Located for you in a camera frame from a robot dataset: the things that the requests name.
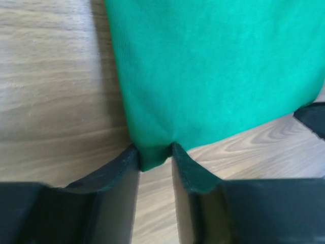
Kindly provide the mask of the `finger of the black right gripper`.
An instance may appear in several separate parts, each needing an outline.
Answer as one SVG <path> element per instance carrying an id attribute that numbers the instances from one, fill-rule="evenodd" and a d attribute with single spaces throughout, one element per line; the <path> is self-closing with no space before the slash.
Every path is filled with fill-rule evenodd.
<path id="1" fill-rule="evenodd" d="M 318 138 L 325 136 L 325 105 L 324 102 L 315 102 L 301 107 L 294 112 L 294 118 L 312 131 Z"/>

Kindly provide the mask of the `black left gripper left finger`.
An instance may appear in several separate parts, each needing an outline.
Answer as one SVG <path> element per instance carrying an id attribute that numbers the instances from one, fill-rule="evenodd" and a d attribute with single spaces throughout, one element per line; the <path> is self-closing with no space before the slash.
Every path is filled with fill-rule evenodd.
<path id="1" fill-rule="evenodd" d="M 114 160 L 64 188 L 1 183 L 1 243 L 130 243 L 139 153 Z"/>

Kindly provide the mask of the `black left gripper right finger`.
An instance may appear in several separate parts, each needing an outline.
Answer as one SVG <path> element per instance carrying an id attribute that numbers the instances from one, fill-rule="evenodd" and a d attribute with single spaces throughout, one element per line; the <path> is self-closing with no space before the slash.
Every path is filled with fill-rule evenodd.
<path id="1" fill-rule="evenodd" d="M 181 243 L 324 243 L 324 179 L 224 180 L 171 146 Z"/>

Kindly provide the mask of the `green t shirt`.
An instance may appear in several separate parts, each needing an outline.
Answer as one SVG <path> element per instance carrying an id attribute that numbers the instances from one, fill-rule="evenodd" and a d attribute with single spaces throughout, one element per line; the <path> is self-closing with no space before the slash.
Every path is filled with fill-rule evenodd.
<path id="1" fill-rule="evenodd" d="M 142 171 L 312 103 L 324 1 L 106 1 Z"/>

